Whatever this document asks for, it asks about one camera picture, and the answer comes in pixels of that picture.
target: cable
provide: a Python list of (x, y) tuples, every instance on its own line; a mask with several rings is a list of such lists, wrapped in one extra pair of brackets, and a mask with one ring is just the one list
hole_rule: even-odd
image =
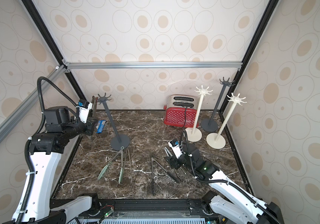
[(184, 127), (185, 127), (185, 125), (186, 125), (186, 109), (187, 109), (188, 107), (189, 107), (189, 106), (185, 107), (185, 111), (184, 111), (184, 114), (185, 114), (185, 121), (184, 121), (184, 126), (183, 126), (182, 128), (184, 128)]
[[(52, 87), (54, 87), (60, 94), (62, 94), (74, 106), (77, 106), (76, 103), (69, 96), (67, 96), (61, 89), (59, 89), (59, 87), (57, 87), (52, 81), (50, 81), (49, 79), (47, 79), (47, 78), (45, 78), (43, 76), (39, 77), (38, 80), (37, 80), (37, 91), (38, 91), (39, 103), (41, 105), (41, 124), (39, 125), (37, 131), (32, 135), (32, 137), (34, 137), (36, 134), (39, 134), (41, 132), (41, 130), (44, 127), (44, 124), (46, 122), (46, 117), (44, 115), (45, 108), (44, 108), (44, 101), (43, 101), (43, 93), (41, 91), (41, 82), (42, 82), (42, 80), (47, 81)], [(79, 114), (79, 108), (76, 108), (76, 113)], [(30, 159), (30, 155), (29, 155), (30, 142), (31, 142), (31, 140), (28, 139), (27, 142), (25, 143), (25, 146), (24, 146), (24, 158), (25, 158), (25, 162), (28, 165), (29, 172), (31, 174), (29, 174), (28, 185), (27, 185), (27, 188), (26, 188), (25, 193), (24, 193), (23, 201), (21, 203), (19, 215), (18, 215), (17, 220), (15, 222), (16, 224), (21, 224), (22, 223), (23, 216), (24, 216), (24, 214), (26, 212), (26, 209), (27, 209), (29, 196), (30, 196), (30, 193), (32, 191), (34, 178), (35, 178), (35, 174), (32, 173), (32, 172), (35, 172), (35, 169), (34, 169), (32, 160)]]
[[(182, 139), (182, 135), (184, 134), (185, 136), (185, 143), (186, 143), (186, 147), (189, 149), (189, 140), (187, 138), (187, 132), (184, 130), (181, 133), (181, 137), (180, 137), (180, 141), (179, 144), (181, 144), (181, 139)], [(237, 186), (236, 184), (229, 182), (228, 180), (225, 179), (218, 179), (218, 180), (209, 180), (209, 181), (203, 181), (203, 180), (199, 180), (198, 176), (195, 175), (195, 170), (194, 170), (194, 165), (192, 162), (192, 156), (189, 156), (190, 158), (190, 166), (191, 166), (191, 172), (193, 174), (193, 176), (195, 177), (195, 179), (200, 182), (200, 183), (226, 183), (228, 185), (230, 185), (231, 187), (234, 187), (236, 190), (238, 190), (240, 193), (242, 193), (249, 201), (251, 201), (254, 205), (256, 205), (259, 209), (261, 209), (263, 211), (263, 213), (265, 213), (266, 215), (268, 215), (275, 223), (277, 224), (282, 224), (274, 215), (272, 215), (269, 211), (267, 211), (264, 207), (262, 207), (260, 204), (256, 204), (256, 201), (250, 196), (248, 195), (242, 188), (240, 188), (239, 186)]]
[[(113, 205), (106, 205), (106, 206), (102, 207), (101, 209), (106, 208), (106, 207), (111, 207), (111, 208), (114, 209), (114, 206), (113, 206)], [(108, 217), (108, 216), (102, 217), (99, 221), (90, 222), (90, 223), (86, 223), (86, 224), (100, 224), (106, 217)]]
[(81, 224), (77, 217), (74, 218), (77, 224)]
[(173, 128), (175, 128), (175, 129), (183, 129), (183, 128), (185, 127), (185, 125), (186, 125), (186, 109), (187, 109), (188, 107), (189, 107), (189, 106), (185, 107), (185, 111), (184, 111), (184, 114), (185, 114), (185, 122), (184, 122), (184, 125), (183, 125), (182, 127), (179, 127), (179, 128), (177, 128), (177, 127), (175, 127), (175, 126), (172, 126)]

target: wallpaper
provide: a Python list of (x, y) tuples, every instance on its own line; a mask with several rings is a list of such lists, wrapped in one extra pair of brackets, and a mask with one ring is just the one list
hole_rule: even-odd
[(214, 109), (222, 89), (220, 78), (233, 80), (236, 68), (204, 69), (73, 69), (86, 97), (111, 94), (109, 109), (163, 109), (171, 95), (198, 96), (196, 87), (209, 87), (202, 109)]
[(23, 7), (0, 0), (0, 124), (57, 65)]
[[(78, 100), (65, 75), (60, 75), (54, 83), (74, 101)], [(75, 107), (53, 87), (44, 94), (45, 108), (51, 106)], [(28, 166), (24, 160), (24, 145), (28, 137), (33, 135), (41, 122), (39, 102), (24, 116), (15, 128), (0, 143), (0, 223), (9, 221), (20, 201), (26, 179)], [(55, 171), (53, 188), (58, 181), (63, 167), (69, 157), (76, 138), (70, 140)]]
[(257, 197), (320, 223), (320, 0), (284, 0), (236, 91), (229, 129)]
[(69, 62), (242, 60), (268, 0), (35, 0)]

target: dark marble tabletop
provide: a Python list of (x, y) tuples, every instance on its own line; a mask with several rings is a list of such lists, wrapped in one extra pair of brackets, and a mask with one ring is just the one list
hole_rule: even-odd
[[(171, 171), (164, 159), (166, 156), (164, 147), (168, 147), (168, 141), (174, 138), (179, 139), (183, 129), (165, 125), (163, 122), (164, 111), (122, 110), (111, 112), (118, 132), (130, 137), (130, 145), (127, 149), (129, 149), (131, 156), (131, 168), (129, 156), (127, 156), (122, 183), (118, 183), (120, 156), (112, 163), (103, 177), (97, 180), (102, 168), (116, 154), (116, 151), (110, 147), (110, 140), (115, 134), (108, 122), (108, 117), (104, 111), (97, 111), (98, 119), (107, 120), (103, 132), (94, 134), (92, 141), (83, 137), (57, 199), (73, 199), (83, 193), (91, 192), (98, 193), (100, 199), (201, 198), (212, 189), (209, 185), (200, 184), (189, 173), (185, 174), (181, 169), (177, 170), (177, 174), (182, 183), (175, 183), (160, 167), (154, 165), (156, 195), (153, 196), (151, 192), (151, 157), (155, 158), (165, 169)], [(199, 121), (210, 117), (210, 115), (210, 111), (200, 112)], [(215, 115), (215, 120), (219, 125), (221, 124), (218, 115)], [(222, 136), (226, 140), (226, 146), (223, 149), (215, 150), (206, 143), (206, 136), (209, 132), (204, 131), (201, 127), (199, 129), (202, 132), (202, 139), (195, 143), (196, 147), (228, 159), (205, 153), (202, 153), (203, 157), (215, 162), (229, 178), (244, 188), (225, 131)]]

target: black tongs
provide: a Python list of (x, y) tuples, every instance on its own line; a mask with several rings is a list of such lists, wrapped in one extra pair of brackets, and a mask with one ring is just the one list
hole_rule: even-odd
[(171, 179), (173, 179), (176, 183), (180, 183), (180, 181), (174, 176), (172, 175), (169, 171), (167, 171), (165, 168), (162, 167), (162, 165), (160, 165), (160, 163), (154, 159), (153, 157), (151, 158), (151, 191), (153, 193), (153, 195), (155, 196), (155, 183), (154, 183), (154, 165), (153, 162), (157, 163), (160, 168), (168, 175), (168, 177), (170, 177)]

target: round base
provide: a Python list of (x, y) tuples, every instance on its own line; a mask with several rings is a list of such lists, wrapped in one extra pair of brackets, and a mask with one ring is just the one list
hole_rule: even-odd
[(204, 129), (207, 132), (215, 132), (219, 128), (216, 121), (214, 121), (213, 119), (210, 120), (209, 118), (203, 119), (200, 125), (202, 129)]
[(121, 142), (118, 141), (118, 138), (115, 136), (110, 141), (110, 146), (113, 148), (113, 150), (120, 151), (125, 149), (129, 143), (130, 138), (126, 134), (119, 134)]
[(195, 132), (194, 132), (194, 134), (192, 134), (192, 129), (193, 128), (185, 129), (185, 131), (187, 132), (187, 138), (189, 139), (189, 141), (192, 141), (192, 142), (200, 141), (200, 139), (202, 137), (201, 131), (199, 129), (195, 128)]
[(215, 141), (216, 136), (217, 136), (217, 133), (208, 134), (206, 137), (206, 141), (209, 146), (219, 150), (226, 145), (226, 141), (222, 136), (220, 136), (219, 139)]

